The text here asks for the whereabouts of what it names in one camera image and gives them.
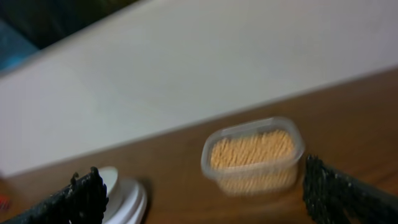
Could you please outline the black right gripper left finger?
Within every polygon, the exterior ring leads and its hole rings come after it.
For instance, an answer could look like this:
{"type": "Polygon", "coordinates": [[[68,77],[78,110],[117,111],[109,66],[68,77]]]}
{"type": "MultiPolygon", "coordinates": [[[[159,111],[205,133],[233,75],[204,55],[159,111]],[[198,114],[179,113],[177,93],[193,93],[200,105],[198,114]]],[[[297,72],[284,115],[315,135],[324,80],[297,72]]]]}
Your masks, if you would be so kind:
{"type": "Polygon", "coordinates": [[[107,186],[92,167],[81,178],[74,173],[68,186],[3,224],[102,224],[108,201],[107,186]]]}

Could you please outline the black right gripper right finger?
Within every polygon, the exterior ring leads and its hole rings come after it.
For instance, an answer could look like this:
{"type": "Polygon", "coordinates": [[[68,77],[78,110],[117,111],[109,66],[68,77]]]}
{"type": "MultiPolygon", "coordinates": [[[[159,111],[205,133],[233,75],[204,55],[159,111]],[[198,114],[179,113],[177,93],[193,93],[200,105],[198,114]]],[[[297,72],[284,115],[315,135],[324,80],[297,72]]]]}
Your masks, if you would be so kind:
{"type": "Polygon", "coordinates": [[[303,201],[315,223],[397,223],[397,197],[326,165],[305,160],[303,201]]]}

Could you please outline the red measuring scoop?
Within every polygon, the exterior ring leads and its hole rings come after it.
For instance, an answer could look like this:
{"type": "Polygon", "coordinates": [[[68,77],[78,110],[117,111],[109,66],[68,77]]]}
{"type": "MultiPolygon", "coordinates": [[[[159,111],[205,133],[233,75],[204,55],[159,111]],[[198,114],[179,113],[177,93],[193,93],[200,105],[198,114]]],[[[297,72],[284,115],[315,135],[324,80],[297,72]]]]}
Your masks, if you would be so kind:
{"type": "Polygon", "coordinates": [[[4,212],[9,210],[9,207],[11,205],[11,200],[7,196],[0,196],[0,211],[4,212]]]}

